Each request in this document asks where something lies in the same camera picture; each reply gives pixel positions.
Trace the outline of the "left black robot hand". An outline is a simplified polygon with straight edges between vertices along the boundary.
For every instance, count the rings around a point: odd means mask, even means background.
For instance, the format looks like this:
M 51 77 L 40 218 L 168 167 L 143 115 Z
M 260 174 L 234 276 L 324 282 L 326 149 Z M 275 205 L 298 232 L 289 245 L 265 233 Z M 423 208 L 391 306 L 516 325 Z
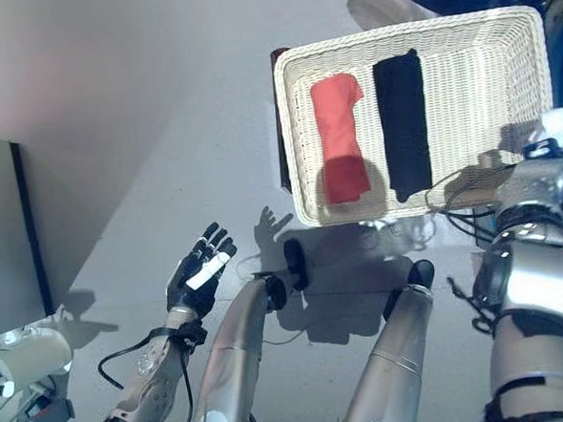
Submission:
M 166 288 L 167 310 L 191 309 L 198 319 L 213 308 L 219 278 L 237 254 L 227 230 L 212 222 L 180 260 Z

